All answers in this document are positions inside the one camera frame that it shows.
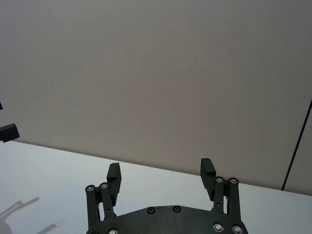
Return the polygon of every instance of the gray wall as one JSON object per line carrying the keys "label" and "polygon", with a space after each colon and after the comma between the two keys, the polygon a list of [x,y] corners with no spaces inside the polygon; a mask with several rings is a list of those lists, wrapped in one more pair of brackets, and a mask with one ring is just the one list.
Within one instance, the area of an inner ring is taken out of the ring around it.
{"label": "gray wall", "polygon": [[20,141],[281,188],[312,98],[311,1],[2,0]]}

